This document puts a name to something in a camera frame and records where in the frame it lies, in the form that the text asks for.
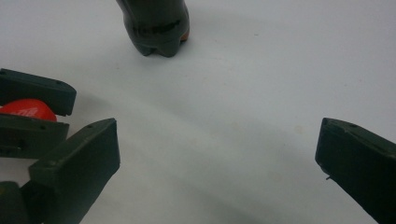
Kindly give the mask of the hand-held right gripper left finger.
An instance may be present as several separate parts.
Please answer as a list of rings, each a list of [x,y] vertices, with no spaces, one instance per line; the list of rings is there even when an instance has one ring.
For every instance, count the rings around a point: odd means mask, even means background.
[[[29,167],[21,188],[31,224],[78,224],[120,168],[117,122],[89,124]]]

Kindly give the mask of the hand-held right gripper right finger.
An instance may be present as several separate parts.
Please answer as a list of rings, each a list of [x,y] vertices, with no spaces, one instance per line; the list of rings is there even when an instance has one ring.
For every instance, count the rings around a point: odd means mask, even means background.
[[[378,224],[396,224],[396,144],[356,124],[325,118],[315,160]]]

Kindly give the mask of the red bottle cap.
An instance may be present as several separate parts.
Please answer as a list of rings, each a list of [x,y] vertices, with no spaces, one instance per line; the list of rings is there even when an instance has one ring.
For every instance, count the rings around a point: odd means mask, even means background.
[[[54,112],[37,99],[20,99],[0,106],[0,114],[56,121]]]

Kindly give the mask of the dark plastic cola bottle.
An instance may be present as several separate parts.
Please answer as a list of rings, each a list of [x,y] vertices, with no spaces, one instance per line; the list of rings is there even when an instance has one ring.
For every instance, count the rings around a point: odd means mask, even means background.
[[[144,56],[173,57],[190,34],[185,0],[116,0],[135,48]]]

